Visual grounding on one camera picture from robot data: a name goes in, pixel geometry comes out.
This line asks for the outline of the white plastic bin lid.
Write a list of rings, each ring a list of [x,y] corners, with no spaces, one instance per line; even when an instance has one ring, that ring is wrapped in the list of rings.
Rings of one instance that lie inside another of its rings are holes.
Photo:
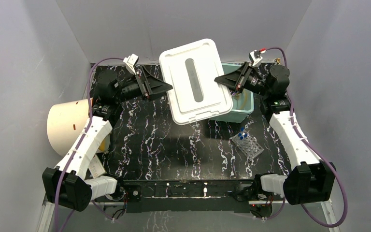
[[[186,125],[229,113],[233,101],[229,89],[215,81],[224,74],[216,44],[202,39],[164,51],[159,56],[171,114]]]

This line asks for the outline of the clear test tube rack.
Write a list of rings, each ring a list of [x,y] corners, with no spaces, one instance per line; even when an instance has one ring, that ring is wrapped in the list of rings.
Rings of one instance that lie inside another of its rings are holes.
[[[257,142],[256,137],[251,136],[248,131],[244,130],[244,132],[241,133],[242,137],[244,133],[248,135],[243,141],[240,141],[238,137],[239,133],[241,133],[241,131],[230,139],[246,155],[249,161],[253,160],[264,151],[264,148]]]

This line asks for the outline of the tan rubber tubing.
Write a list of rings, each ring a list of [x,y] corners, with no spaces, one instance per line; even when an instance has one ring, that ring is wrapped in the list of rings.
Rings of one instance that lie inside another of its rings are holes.
[[[244,110],[249,99],[249,94],[243,92],[233,95],[233,107],[236,110]]]

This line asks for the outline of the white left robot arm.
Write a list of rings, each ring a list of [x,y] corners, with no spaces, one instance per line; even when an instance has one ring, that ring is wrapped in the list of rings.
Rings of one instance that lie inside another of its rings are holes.
[[[172,85],[157,79],[145,67],[119,76],[103,70],[97,76],[89,99],[88,119],[65,157],[42,174],[45,194],[56,206],[82,212],[96,198],[107,195],[113,201],[123,199],[123,182],[109,174],[86,179],[90,162],[101,142],[110,134],[123,111],[122,103],[141,97],[146,101],[161,98]]]

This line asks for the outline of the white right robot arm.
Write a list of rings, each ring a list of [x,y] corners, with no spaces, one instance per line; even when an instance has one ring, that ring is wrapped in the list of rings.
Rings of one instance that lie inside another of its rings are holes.
[[[214,80],[235,93],[247,89],[261,97],[260,110],[271,128],[277,133],[292,171],[289,175],[257,174],[253,195],[259,200],[271,193],[285,198],[289,204],[324,202],[330,198],[335,180],[333,163],[323,159],[307,145],[286,90],[290,70],[283,65],[273,65],[267,76],[261,78],[258,68],[245,62],[237,70]]]

